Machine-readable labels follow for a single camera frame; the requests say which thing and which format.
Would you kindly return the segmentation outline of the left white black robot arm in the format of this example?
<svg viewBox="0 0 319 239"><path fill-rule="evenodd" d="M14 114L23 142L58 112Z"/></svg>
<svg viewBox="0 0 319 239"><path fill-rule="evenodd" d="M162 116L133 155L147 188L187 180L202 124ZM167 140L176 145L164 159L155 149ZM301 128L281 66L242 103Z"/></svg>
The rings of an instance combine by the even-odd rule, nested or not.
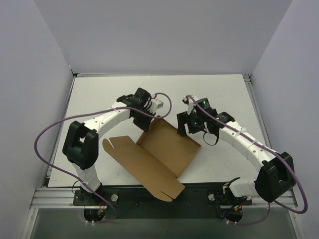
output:
<svg viewBox="0 0 319 239"><path fill-rule="evenodd" d="M107 113L84 122L74 121L70 124L62 148L62 153L74 166L77 176L84 183L84 198L89 204L96 205L102 200L98 189L100 182L95 169L99 155L99 140L120 122L133 119L133 123L143 131L148 131L153 113L147 107L151 103L151 94L138 88L134 94L119 97Z"/></svg>

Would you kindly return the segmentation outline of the brown cardboard box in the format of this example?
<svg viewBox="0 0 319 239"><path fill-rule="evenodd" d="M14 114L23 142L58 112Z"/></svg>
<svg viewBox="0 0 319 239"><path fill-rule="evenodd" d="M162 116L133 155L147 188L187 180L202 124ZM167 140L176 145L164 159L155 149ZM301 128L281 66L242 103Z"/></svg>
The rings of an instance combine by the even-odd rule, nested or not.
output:
<svg viewBox="0 0 319 239"><path fill-rule="evenodd" d="M184 190L178 177L201 150L164 119L152 121L137 141L117 136L102 141L105 152L123 166L155 198L171 202Z"/></svg>

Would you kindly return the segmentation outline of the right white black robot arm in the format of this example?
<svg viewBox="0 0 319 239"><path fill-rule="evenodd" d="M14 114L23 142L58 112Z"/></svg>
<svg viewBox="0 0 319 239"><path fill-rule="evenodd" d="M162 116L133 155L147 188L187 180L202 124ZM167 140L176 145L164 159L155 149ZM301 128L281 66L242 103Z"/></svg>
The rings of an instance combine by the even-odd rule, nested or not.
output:
<svg viewBox="0 0 319 239"><path fill-rule="evenodd" d="M242 154L256 169L253 179L236 177L226 182L223 194L233 198L259 196L266 202L273 202L291 190L296 181L292 176L292 157L264 146L250 135L244 127L227 112L218 113L210 106L207 98L197 99L185 96L182 102L188 109L177 114L177 133L181 136L203 132L213 134Z"/></svg>

